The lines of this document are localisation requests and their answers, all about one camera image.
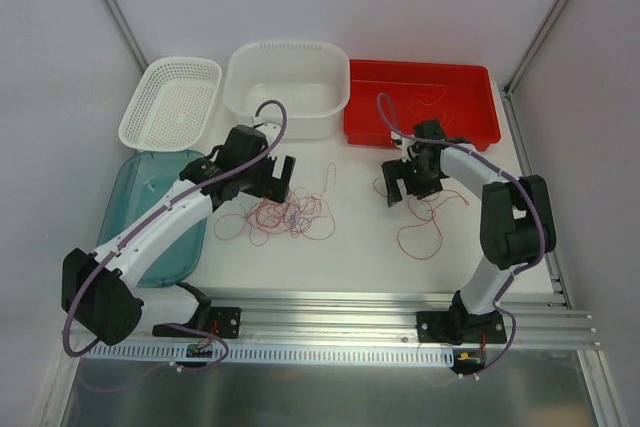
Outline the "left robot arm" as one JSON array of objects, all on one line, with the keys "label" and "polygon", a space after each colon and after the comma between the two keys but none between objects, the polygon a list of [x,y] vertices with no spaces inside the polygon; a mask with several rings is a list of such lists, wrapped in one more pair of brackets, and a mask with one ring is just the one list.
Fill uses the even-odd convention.
[{"label": "left robot arm", "polygon": [[295,160],[286,157],[275,177],[270,155],[285,130],[284,124],[262,121],[233,127],[223,144],[189,162],[167,193],[127,229],[89,253],[76,248],[64,258],[61,307],[68,355],[78,354],[70,343],[73,323],[108,346],[140,330],[209,334],[211,302],[204,293],[185,282],[144,289],[139,281],[185,232],[239,194],[285,201]]}]

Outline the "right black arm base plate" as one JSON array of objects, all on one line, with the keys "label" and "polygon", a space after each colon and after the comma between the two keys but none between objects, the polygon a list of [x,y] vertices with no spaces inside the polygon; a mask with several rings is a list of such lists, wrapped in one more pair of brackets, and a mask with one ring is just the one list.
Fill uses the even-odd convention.
[{"label": "right black arm base plate", "polygon": [[465,343],[504,345],[507,342],[503,317],[497,311],[482,315],[468,315],[455,319],[449,311],[433,310],[416,313],[417,335],[420,343]]}]

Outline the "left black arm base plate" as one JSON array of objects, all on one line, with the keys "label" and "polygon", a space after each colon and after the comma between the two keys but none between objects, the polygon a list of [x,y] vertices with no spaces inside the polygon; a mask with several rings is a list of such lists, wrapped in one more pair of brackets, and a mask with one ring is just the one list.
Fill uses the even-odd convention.
[{"label": "left black arm base plate", "polygon": [[242,310],[239,307],[209,307],[198,309],[194,317],[182,327],[189,332],[171,327],[168,324],[156,325],[152,335],[161,338],[196,338],[203,333],[212,333],[222,339],[237,339],[240,333]]}]

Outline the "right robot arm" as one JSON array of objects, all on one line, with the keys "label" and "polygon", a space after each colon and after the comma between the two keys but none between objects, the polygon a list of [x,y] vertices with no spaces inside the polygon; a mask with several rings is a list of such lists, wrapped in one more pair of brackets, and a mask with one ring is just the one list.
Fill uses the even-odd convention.
[{"label": "right robot arm", "polygon": [[436,120],[417,124],[411,135],[393,131],[391,139],[401,157],[382,165],[389,206],[404,196],[438,193],[445,179],[456,180],[480,202],[481,260],[447,309],[417,312],[419,341],[507,344],[501,299],[517,275],[556,245],[546,181],[514,177],[464,139],[446,137]]}]

